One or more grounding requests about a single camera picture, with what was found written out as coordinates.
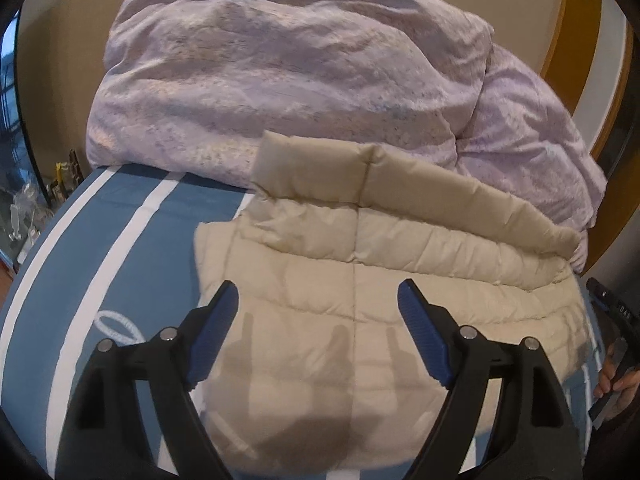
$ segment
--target mattress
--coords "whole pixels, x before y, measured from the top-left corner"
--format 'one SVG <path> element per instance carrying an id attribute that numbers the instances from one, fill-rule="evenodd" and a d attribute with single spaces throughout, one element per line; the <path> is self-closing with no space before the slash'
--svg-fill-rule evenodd
<path id="1" fill-rule="evenodd" d="M 96 343 L 108 336 L 133 344 L 177 326 L 200 295 L 197 224 L 230 220 L 250 199 L 244 189 L 189 173 L 128 164 L 94 171 L 55 215 L 0 310 L 0 404 L 50 475 L 68 400 Z M 590 358 L 563 385 L 584 450 L 591 431 L 586 412 L 604 355 L 586 304 Z M 138 395 L 154 457 L 171 470 L 146 383 L 138 384 Z M 488 434 L 473 440 L 464 468 L 482 460 L 487 441 Z M 409 465 L 313 479 L 398 480 Z"/>

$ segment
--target blue striped sheet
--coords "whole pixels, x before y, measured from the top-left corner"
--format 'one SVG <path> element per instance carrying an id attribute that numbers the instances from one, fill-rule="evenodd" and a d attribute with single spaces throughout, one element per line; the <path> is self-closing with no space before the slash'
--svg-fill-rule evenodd
<path id="1" fill-rule="evenodd" d="M 20 280 L 43 240 L 78 197 L 101 176 L 102 171 L 92 173 L 38 240 L 12 286 L 5 307 L 0 310 L 0 324 L 3 326 L 8 313 L 7 306 L 12 304 Z M 0 395 L 9 420 L 42 465 L 47 463 L 47 403 L 66 329 L 110 247 L 148 195 L 166 176 L 166 171 L 137 165 L 128 165 L 117 171 L 86 202 L 68 229 L 60 235 L 24 299 L 10 334 L 4 370 L 0 370 Z M 190 174 L 182 177 L 130 248 L 100 305 L 100 313 L 111 310 L 124 314 L 142 332 L 143 338 L 153 336 L 163 326 L 179 324 L 184 315 L 197 305 L 199 298 L 193 260 L 194 229 L 199 222 L 230 220 L 243 196 L 242 189 Z M 595 384 L 603 348 L 589 304 L 588 310 L 594 338 L 585 371 L 591 384 Z M 117 320 L 103 317 L 102 321 L 111 329 L 131 336 Z M 103 337 L 100 330 L 91 327 L 81 341 L 82 351 L 77 370 L 82 369 L 95 344 Z M 77 379 L 78 374 L 74 377 L 74 383 Z M 585 373 L 579 370 L 563 385 L 583 444 L 590 428 L 586 409 L 591 403 L 585 382 Z M 145 427 L 151 447 L 157 455 L 161 435 L 146 383 L 140 384 L 139 394 Z M 60 409 L 64 409 L 65 403 L 66 400 L 61 399 Z M 482 460 L 487 441 L 488 434 L 475 439 L 477 463 Z M 409 465 L 405 463 L 376 470 L 287 478 L 396 480 L 404 476 Z M 262 478 L 232 473 L 237 480 Z"/>

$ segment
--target beige quilted fabric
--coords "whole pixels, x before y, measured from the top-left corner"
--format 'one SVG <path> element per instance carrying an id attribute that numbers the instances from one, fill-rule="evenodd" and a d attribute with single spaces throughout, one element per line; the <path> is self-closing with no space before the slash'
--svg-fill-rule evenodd
<path id="1" fill-rule="evenodd" d="M 253 182 L 237 219 L 195 234 L 202 301 L 223 280 L 240 293 L 204 386 L 207 431 L 230 466 L 415 457 L 446 392 L 399 315 L 407 277 L 490 339 L 540 339 L 561 380 L 584 362 L 586 313 L 567 263 L 578 233 L 524 200 L 388 146 L 270 132 Z"/>

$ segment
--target blue gripper pad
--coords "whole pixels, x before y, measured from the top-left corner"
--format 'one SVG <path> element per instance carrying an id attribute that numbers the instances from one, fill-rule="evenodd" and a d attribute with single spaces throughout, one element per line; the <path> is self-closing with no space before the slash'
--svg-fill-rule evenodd
<path id="1" fill-rule="evenodd" d="M 408 280 L 398 286 L 398 309 L 429 375 L 449 389 L 454 379 L 449 348 Z"/>
<path id="2" fill-rule="evenodd" d="M 238 303 L 238 288 L 231 282 L 228 282 L 216 304 L 212 306 L 209 303 L 209 306 L 212 306 L 211 313 L 191 345 L 187 382 L 192 388 L 209 375 L 238 313 Z"/>

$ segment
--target folded clothing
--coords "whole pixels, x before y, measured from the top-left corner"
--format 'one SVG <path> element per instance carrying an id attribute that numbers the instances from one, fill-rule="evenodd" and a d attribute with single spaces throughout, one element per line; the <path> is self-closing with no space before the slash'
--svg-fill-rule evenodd
<path id="1" fill-rule="evenodd" d="M 255 197 L 198 226 L 200 303 L 232 280 L 240 307 L 203 391 L 225 463 L 255 474 L 414 459 L 446 391 L 398 311 L 412 278 L 487 338 L 540 340 L 561 381 L 587 357 L 567 262 L 578 233 L 530 203 L 388 146 L 266 133 Z M 500 389 L 489 385 L 478 433 Z"/>
<path id="2" fill-rule="evenodd" d="M 555 94 L 492 34 L 441 0 L 125 0 L 87 156 L 246 187 L 264 130 L 375 142 L 584 232 L 604 176 Z M 585 255 L 583 236 L 574 268 Z"/>

